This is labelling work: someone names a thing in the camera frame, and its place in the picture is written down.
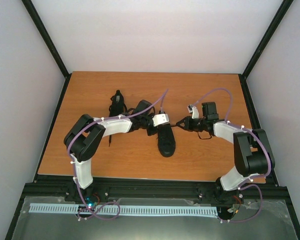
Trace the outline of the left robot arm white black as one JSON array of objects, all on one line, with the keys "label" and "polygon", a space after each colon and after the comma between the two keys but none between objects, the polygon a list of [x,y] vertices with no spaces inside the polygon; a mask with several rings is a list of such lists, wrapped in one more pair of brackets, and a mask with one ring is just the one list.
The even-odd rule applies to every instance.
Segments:
[{"label": "left robot arm white black", "polygon": [[93,182],[91,162],[102,138],[138,129],[146,129],[150,135],[154,134],[154,116],[154,105],[141,100],[136,108],[130,109],[124,103],[112,103],[109,107],[109,117],[106,118],[93,118],[89,114],[83,114],[78,119],[63,143],[75,167],[73,180],[79,185],[76,195],[82,201],[89,201],[94,195],[94,188],[90,186]]}]

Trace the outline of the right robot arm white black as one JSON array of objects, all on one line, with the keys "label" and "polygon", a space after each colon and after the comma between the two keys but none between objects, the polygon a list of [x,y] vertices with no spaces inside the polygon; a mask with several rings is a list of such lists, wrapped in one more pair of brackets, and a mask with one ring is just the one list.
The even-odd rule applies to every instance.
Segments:
[{"label": "right robot arm white black", "polygon": [[210,137],[233,144],[234,167],[217,178],[213,189],[214,199],[224,203],[230,194],[239,191],[246,183],[271,173],[274,167],[271,148],[263,129],[248,129],[220,119],[215,102],[204,102],[201,108],[203,117],[199,116],[196,106],[189,105],[191,116],[184,117],[176,126],[188,132],[207,132]]}]

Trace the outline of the black sneaker one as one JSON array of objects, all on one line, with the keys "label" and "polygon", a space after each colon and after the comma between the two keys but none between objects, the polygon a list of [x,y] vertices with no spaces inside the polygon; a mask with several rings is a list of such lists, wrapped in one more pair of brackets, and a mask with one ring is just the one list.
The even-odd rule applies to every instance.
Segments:
[{"label": "black sneaker one", "polygon": [[119,89],[116,90],[115,94],[110,98],[110,100],[111,105],[108,108],[109,117],[118,116],[128,110],[125,104],[124,97]]}]

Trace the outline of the black sneaker with laces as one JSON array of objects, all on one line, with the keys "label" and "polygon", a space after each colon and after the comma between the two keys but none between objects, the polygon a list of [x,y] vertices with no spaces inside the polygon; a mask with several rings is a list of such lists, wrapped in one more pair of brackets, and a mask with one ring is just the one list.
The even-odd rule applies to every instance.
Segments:
[{"label": "black sneaker with laces", "polygon": [[157,147],[159,153],[165,158],[169,158],[175,153],[176,140],[173,128],[176,126],[176,124],[167,123],[157,127]]}]

